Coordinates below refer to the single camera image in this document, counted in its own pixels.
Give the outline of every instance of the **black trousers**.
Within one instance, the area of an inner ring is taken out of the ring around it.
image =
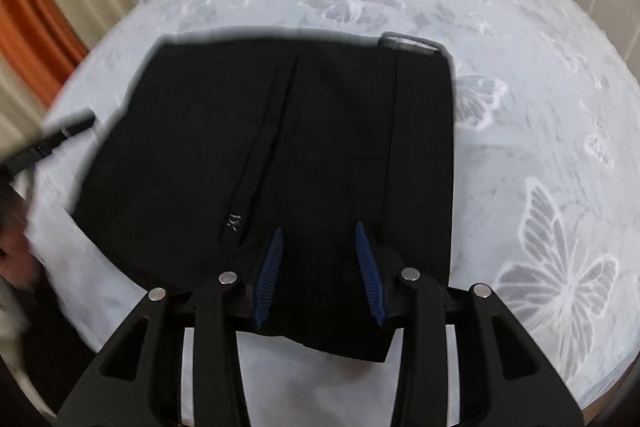
[[[199,287],[264,247],[284,259],[263,332],[384,360],[354,249],[367,223],[449,278],[450,68],[376,41],[166,44],[88,169],[74,219],[147,289]]]

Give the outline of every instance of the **bed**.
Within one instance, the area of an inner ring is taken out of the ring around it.
[[[443,44],[456,70],[449,284],[489,283],[581,407],[620,378],[640,348],[640,204],[633,197],[640,87],[571,0],[144,0],[50,110],[47,126],[89,107],[100,127],[38,168],[30,212],[34,252],[90,346],[99,349],[145,291],[69,216],[86,164],[126,110],[136,73],[159,42],[248,27],[369,37],[393,31]],[[193,417],[192,334],[184,348],[185,422]],[[388,425],[400,335],[387,362],[373,364],[239,333],[253,424]]]

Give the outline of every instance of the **orange curtain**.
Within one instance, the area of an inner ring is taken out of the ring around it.
[[[49,107],[87,49],[53,0],[0,0],[0,53]]]

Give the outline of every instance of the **person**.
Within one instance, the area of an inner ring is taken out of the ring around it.
[[[25,373],[57,413],[95,353],[66,320],[46,270],[31,254],[26,202],[9,185],[0,190],[0,276],[13,287],[30,322],[22,338]]]

